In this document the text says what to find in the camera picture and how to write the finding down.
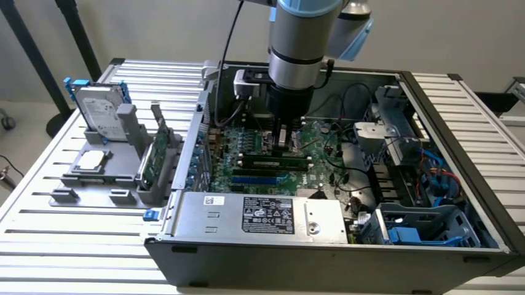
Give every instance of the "cable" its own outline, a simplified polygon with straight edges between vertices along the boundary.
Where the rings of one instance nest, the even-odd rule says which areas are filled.
[[[421,183],[421,167],[423,165],[423,161],[425,161],[425,150],[423,150],[423,142],[419,140],[419,149],[421,149],[421,161],[419,161],[419,167],[418,167],[418,171],[415,172],[415,175],[418,176],[418,179],[415,180],[417,185],[415,185],[415,195],[418,196],[419,199],[419,183]]]
[[[437,168],[432,168],[430,169],[432,173],[437,173]],[[456,176],[456,174],[446,172],[445,169],[441,169],[441,174],[449,176],[450,178],[454,179],[456,183],[458,184],[458,195],[460,195],[460,191],[461,191],[461,181],[460,178]]]
[[[359,187],[358,189],[343,189],[343,188],[341,188],[341,180],[345,178],[345,175],[342,177],[339,177],[339,179],[335,181],[335,187],[341,191],[343,191],[343,192],[357,192],[357,191],[361,191],[363,189],[370,189],[371,188],[371,186],[363,186],[363,187]]]
[[[228,39],[226,40],[226,46],[224,46],[224,52],[222,53],[222,58],[220,58],[220,62],[219,62],[219,76],[218,76],[218,81],[216,81],[216,92],[215,92],[215,114],[214,114],[214,123],[215,126],[218,128],[224,127],[226,125],[228,125],[228,123],[231,122],[231,120],[235,118],[235,116],[239,114],[242,108],[244,107],[246,102],[242,101],[239,106],[236,107],[235,112],[231,114],[230,118],[227,118],[226,121],[219,122],[219,93],[220,93],[220,82],[222,82],[222,70],[223,67],[222,65],[224,64],[224,60],[226,60],[226,53],[228,52],[228,46],[230,46],[230,40],[231,40],[231,35],[232,35],[232,30],[235,28],[235,23],[236,23],[236,19],[239,18],[239,13],[240,13],[240,9],[243,8],[243,4],[244,1],[239,1],[239,7],[236,8],[236,13],[235,13],[235,18],[232,19],[232,23],[231,23],[231,28],[230,28],[230,33],[228,33]]]
[[[351,88],[354,88],[355,86],[363,86],[363,87],[366,88],[366,90],[367,90],[367,92],[369,92],[369,106],[371,106],[371,104],[373,104],[373,96],[374,96],[374,94],[373,94],[373,92],[371,92],[371,90],[370,90],[370,87],[369,87],[365,83],[362,83],[362,82],[353,83],[353,84],[350,84],[350,86],[346,88],[345,93],[343,93],[343,102],[342,102],[342,104],[341,104],[341,113],[342,113],[342,114],[346,112],[346,110],[345,110],[345,100],[346,100],[347,92],[349,92],[349,90],[350,90]]]
[[[353,129],[353,127],[345,128],[345,129],[342,130],[342,134],[345,134],[345,132],[349,131],[350,129]],[[323,146],[323,149],[322,149],[322,150],[325,151],[325,159],[326,159],[327,163],[329,163],[331,166],[334,166],[335,168],[339,168],[339,169],[343,169],[343,170],[359,171],[362,174],[365,174],[366,176],[369,176],[369,174],[366,173],[366,171],[365,171],[363,169],[351,168],[351,167],[345,167],[345,166],[341,166],[341,165],[338,165],[338,164],[334,164],[334,163],[330,161],[329,155],[326,154],[326,147],[327,147],[329,142],[330,142],[330,140],[331,140],[331,138],[334,137],[335,134],[337,134],[337,132],[331,133],[331,135],[329,136],[329,139],[327,139],[326,142],[325,142],[325,146]]]
[[[335,94],[335,93],[331,93],[331,94],[326,97],[325,101],[323,101],[323,102],[315,107],[315,109],[314,109],[313,111],[310,111],[305,116],[310,116],[314,112],[319,111],[319,110],[322,109],[322,107],[326,106],[326,103],[329,102],[329,100],[330,100],[333,97],[338,98],[338,99],[341,100],[341,104],[343,104],[343,98],[341,97],[341,95],[339,95],[339,94]]]
[[[329,60],[329,62],[326,64],[325,81],[323,81],[323,83],[321,84],[319,87],[314,87],[315,90],[321,89],[322,87],[325,87],[327,85],[331,73],[334,71],[334,64],[335,64],[335,61],[334,60]]]
[[[5,157],[4,155],[0,155],[0,158],[3,158],[9,166],[13,168],[13,170],[24,177],[24,173],[15,167],[13,163],[9,161],[8,157]]]

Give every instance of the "capacitor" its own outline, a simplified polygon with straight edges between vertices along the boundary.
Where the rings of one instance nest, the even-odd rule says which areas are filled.
[[[329,134],[330,133],[330,128],[323,126],[323,127],[321,127],[319,131],[321,131],[322,134]]]
[[[331,152],[334,151],[334,148],[331,146],[325,146],[325,153],[327,156],[331,155]]]

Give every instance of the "slotted aluminum surface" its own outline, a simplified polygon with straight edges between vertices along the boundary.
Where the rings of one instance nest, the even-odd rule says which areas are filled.
[[[127,61],[122,67],[111,66],[106,75],[116,71],[114,81],[122,78],[132,81],[131,98],[142,104],[142,110],[148,109],[151,100],[166,102],[168,110],[170,103],[176,104],[179,99],[179,84],[174,80],[195,74],[198,69],[196,64]],[[196,81],[196,76],[192,77],[188,80]],[[190,88],[195,92],[187,96],[196,97],[198,83]],[[175,109],[171,121],[184,121],[183,113]],[[154,235],[159,231],[159,224],[143,224],[143,210],[48,205],[47,193],[59,184],[56,178],[84,144],[84,126],[76,111],[0,207],[0,294],[261,294],[261,291],[178,289],[168,285],[142,245],[139,233]],[[502,278],[476,278],[448,294],[524,294],[524,277],[525,269]]]
[[[525,148],[521,142],[462,81],[453,81],[446,75],[414,74],[414,77],[525,233]]]

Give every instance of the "sticker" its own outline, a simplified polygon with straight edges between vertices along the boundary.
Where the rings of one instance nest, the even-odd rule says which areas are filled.
[[[204,196],[204,205],[219,205],[223,206],[224,197],[220,195],[207,195]]]
[[[96,131],[110,140],[126,140],[116,107],[111,101],[86,97],[83,102]]]
[[[293,199],[244,197],[242,229],[259,234],[293,235]]]

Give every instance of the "power supply label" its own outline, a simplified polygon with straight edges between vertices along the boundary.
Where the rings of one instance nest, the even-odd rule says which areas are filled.
[[[259,234],[293,235],[293,199],[244,197],[242,229]]]

